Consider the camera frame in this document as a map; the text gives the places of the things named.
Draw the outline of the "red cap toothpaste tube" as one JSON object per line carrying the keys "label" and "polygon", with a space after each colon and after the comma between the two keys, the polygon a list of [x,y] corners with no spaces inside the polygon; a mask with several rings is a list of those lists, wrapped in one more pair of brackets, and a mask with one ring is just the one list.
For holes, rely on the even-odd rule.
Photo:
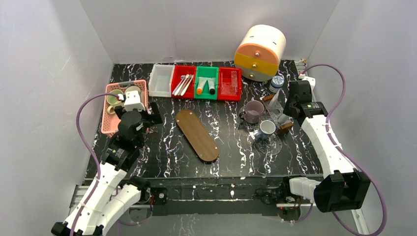
{"label": "red cap toothpaste tube", "polygon": [[268,104],[268,108],[270,110],[273,110],[276,108],[276,105],[278,104],[278,98],[279,98],[279,94],[280,94],[281,88],[279,88],[277,90],[277,93],[274,95],[274,97],[270,100],[269,104]]}

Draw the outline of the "clear wooden-ended toothbrush holder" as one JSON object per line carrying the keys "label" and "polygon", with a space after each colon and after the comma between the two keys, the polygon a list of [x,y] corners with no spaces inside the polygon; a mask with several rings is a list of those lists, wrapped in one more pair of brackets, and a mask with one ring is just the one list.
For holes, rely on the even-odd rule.
{"label": "clear wooden-ended toothbrush holder", "polygon": [[267,113],[270,115],[270,118],[276,125],[276,134],[277,136],[281,137],[289,133],[289,131],[293,128],[294,124],[289,120],[282,126],[279,126],[277,123],[278,118],[283,114],[283,107],[281,106],[280,101],[278,100],[278,104],[276,105],[276,108],[273,110],[270,110],[268,108],[268,104],[270,100],[274,97],[275,94],[267,95],[265,96],[262,101],[264,103],[264,106],[267,110]]}

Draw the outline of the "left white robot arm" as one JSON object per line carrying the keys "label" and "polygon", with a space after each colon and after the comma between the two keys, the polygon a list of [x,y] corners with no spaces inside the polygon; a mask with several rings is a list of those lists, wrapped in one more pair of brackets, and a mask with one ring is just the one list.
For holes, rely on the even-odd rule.
{"label": "left white robot arm", "polygon": [[117,109],[121,121],[111,137],[97,174],[86,193],[63,221],[51,229],[55,236],[104,236],[111,226],[134,204],[151,204],[150,182],[142,177],[124,177],[139,158],[144,147],[147,128],[161,124],[157,104],[151,112],[123,112]]}

